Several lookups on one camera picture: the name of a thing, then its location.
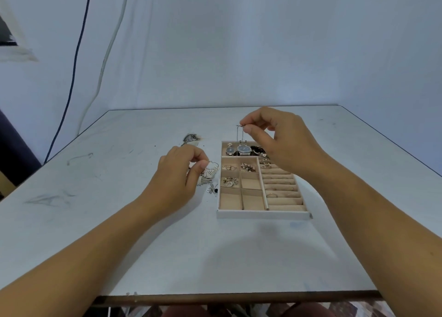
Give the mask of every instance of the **hand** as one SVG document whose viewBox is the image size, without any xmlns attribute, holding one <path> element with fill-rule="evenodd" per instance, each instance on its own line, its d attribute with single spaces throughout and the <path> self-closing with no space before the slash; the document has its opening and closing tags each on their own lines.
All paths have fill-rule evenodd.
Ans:
<svg viewBox="0 0 442 317">
<path fill-rule="evenodd" d="M 240 124 L 276 165 L 300 177 L 328 157 L 302 118 L 293 113 L 263 107 L 248 114 Z M 265 129 L 275 131 L 274 139 Z"/>
<path fill-rule="evenodd" d="M 189 162 L 196 162 L 189 174 Z M 146 189 L 136 199 L 159 221 L 184 206 L 195 194 L 196 184 L 209 158 L 201 148 L 174 146 L 160 158 L 158 169 Z"/>
</svg>

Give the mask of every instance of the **white jewelry tray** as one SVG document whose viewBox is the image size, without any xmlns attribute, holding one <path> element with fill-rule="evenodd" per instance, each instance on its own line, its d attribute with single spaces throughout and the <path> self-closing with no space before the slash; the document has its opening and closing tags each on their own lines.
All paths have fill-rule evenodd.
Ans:
<svg viewBox="0 0 442 317">
<path fill-rule="evenodd" d="M 236 149 L 239 142 L 221 142 L 220 178 L 218 181 L 217 218 L 230 219 L 289 219 L 309 220 L 308 211 L 302 197 L 295 175 L 285 172 L 275 164 L 263 168 L 262 157 L 226 156 L 227 144 L 232 143 Z M 249 146 L 258 146 L 254 141 L 247 141 Z M 251 164 L 256 171 L 247 172 L 241 163 Z M 225 170 L 223 166 L 236 167 Z M 238 184 L 225 187 L 223 178 L 238 179 Z"/>
</svg>

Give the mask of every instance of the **wooden table edge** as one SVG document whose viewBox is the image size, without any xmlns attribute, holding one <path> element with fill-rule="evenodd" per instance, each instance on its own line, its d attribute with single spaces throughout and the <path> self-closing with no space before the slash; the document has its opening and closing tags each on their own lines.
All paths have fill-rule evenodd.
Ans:
<svg viewBox="0 0 442 317">
<path fill-rule="evenodd" d="M 298 291 L 277 293 L 232 294 L 176 294 L 176 295 L 125 295 L 98 296 L 92 303 L 96 307 L 185 305 L 207 303 L 298 303 L 383 300 L 376 290 L 365 291 Z"/>
</svg>

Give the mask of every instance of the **black cable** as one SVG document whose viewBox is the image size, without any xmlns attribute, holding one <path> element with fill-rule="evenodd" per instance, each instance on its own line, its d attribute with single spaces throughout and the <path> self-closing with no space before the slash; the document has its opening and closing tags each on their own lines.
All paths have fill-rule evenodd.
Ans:
<svg viewBox="0 0 442 317">
<path fill-rule="evenodd" d="M 86 18 L 87 18 L 87 12 L 89 11 L 89 2 L 90 2 L 90 1 L 91 1 L 91 0 L 87 0 L 87 2 L 86 2 L 86 10 L 85 10 L 85 12 L 84 12 L 83 25 L 81 26 L 80 38 L 78 39 L 77 49 L 76 49 L 76 51 L 75 51 L 74 68 L 73 68 L 73 71 L 72 71 L 72 82 L 71 82 L 71 88 L 70 88 L 70 90 L 69 90 L 68 102 L 66 103 L 66 107 L 64 108 L 63 117 L 61 118 L 61 122 L 60 122 L 60 125 L 58 126 L 57 133 L 55 134 L 54 139 L 52 140 L 51 146 L 49 147 L 48 154 L 47 154 L 46 159 L 45 159 L 45 162 L 44 162 L 43 164 L 45 164 L 45 163 L 48 162 L 48 158 L 49 158 L 49 156 L 50 156 L 50 154 L 51 154 L 52 147 L 54 146 L 55 140 L 57 139 L 57 136 L 58 136 L 58 134 L 60 133 L 61 126 L 63 125 L 64 118 L 66 117 L 66 113 L 67 113 L 68 108 L 69 108 L 69 103 L 71 102 L 72 90 L 73 90 L 73 88 L 74 88 L 74 82 L 75 82 L 75 70 L 76 70 L 76 68 L 77 68 L 78 51 L 79 51 L 79 49 L 80 49 L 81 40 L 82 40 L 82 38 L 83 38 L 83 32 L 84 32 L 84 27 L 85 27 L 85 25 L 86 25 Z"/>
</svg>

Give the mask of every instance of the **cable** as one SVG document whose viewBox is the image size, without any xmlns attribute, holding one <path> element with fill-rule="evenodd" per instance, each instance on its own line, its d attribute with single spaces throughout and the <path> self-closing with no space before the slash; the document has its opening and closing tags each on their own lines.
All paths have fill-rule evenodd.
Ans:
<svg viewBox="0 0 442 317">
<path fill-rule="evenodd" d="M 52 151 L 52 147 L 54 146 L 55 140 L 57 139 L 57 136 L 60 133 L 61 126 L 63 125 L 64 118 L 66 117 L 66 113 L 67 113 L 68 108 L 69 108 L 69 103 L 71 102 L 72 90 L 74 88 L 74 82 L 75 82 L 75 70 L 77 68 L 78 51 L 80 50 L 80 44 L 81 44 L 81 40 L 83 38 L 84 27 L 86 25 L 86 18 L 87 18 L 87 13 L 89 11 L 89 3 L 90 3 L 90 1 L 91 0 L 87 0 L 87 2 L 86 2 L 86 9 L 84 11 L 84 18 L 83 18 L 83 25 L 81 26 L 80 38 L 78 39 L 77 49 L 75 50 L 74 67 L 73 67 L 73 70 L 72 70 L 72 82 L 71 82 L 71 88 L 69 90 L 68 102 L 66 103 L 66 107 L 64 108 L 64 113 L 63 113 L 63 117 L 61 118 L 60 125 L 58 126 L 58 130 L 55 133 L 54 138 L 52 139 L 51 146 L 49 147 L 48 154 L 47 154 L 46 159 L 43 162 L 43 164 L 48 162 L 49 156 L 50 156 L 51 151 Z"/>
<path fill-rule="evenodd" d="M 83 111 L 83 114 L 81 115 L 80 123 L 78 124 L 78 128 L 77 128 L 77 136 L 80 135 L 81 124 L 83 124 L 84 118 L 86 117 L 86 113 L 89 111 L 89 109 L 92 106 L 92 103 L 94 103 L 95 99 L 98 96 L 98 93 L 100 92 L 101 81 L 103 80 L 104 69 L 106 68 L 106 63 L 108 62 L 108 57 L 109 57 L 109 54 L 111 53 L 113 42 L 115 41 L 115 38 L 117 37 L 117 33 L 120 29 L 121 22 L 123 21 L 124 13 L 126 11 L 126 5 L 127 5 L 127 0 L 123 0 L 123 5 L 121 7 L 120 17 L 118 19 L 117 26 L 115 27 L 115 30 L 113 31 L 112 38 L 110 39 L 111 41 L 109 42 L 108 50 L 106 51 L 106 54 L 104 55 L 103 64 L 101 65 L 101 71 L 100 71 L 100 76 L 98 77 L 98 85 L 97 85 L 97 89 L 95 91 L 95 95 L 92 98 L 92 101 L 89 102 L 89 104 L 87 105 L 87 107 Z"/>
</svg>

